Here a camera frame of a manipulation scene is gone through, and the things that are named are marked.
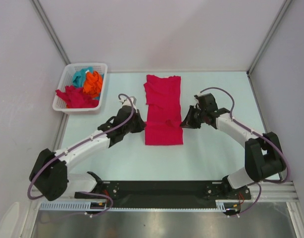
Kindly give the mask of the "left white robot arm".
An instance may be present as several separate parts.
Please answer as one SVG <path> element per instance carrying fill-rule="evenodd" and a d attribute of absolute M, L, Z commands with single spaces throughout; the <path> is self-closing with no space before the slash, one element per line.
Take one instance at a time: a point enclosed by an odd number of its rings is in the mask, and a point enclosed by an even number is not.
<path fill-rule="evenodd" d="M 140 133 L 145 129 L 140 111 L 134 104 L 125 101 L 116 116 L 109 118 L 104 124 L 85 139 L 57 151 L 44 149 L 29 175 L 30 186 L 35 186 L 41 193 L 32 200 L 45 197 L 48 201 L 60 198 L 73 183 L 69 172 L 91 155 L 112 147 L 122 141 L 128 133 Z"/>

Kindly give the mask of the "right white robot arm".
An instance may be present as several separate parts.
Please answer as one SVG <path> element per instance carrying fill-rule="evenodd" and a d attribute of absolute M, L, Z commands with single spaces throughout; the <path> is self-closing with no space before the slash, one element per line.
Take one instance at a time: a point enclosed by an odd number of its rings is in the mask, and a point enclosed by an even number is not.
<path fill-rule="evenodd" d="M 199 129 L 205 123 L 229 135 L 245 151 L 244 166 L 222 179 L 222 194 L 226 198 L 233 199 L 240 193 L 240 188 L 260 182 L 287 168 L 275 133 L 260 134 L 240 123 L 230 110 L 217 106 L 211 93 L 195 95 L 194 98 L 197 103 L 189 107 L 180 126 Z"/>

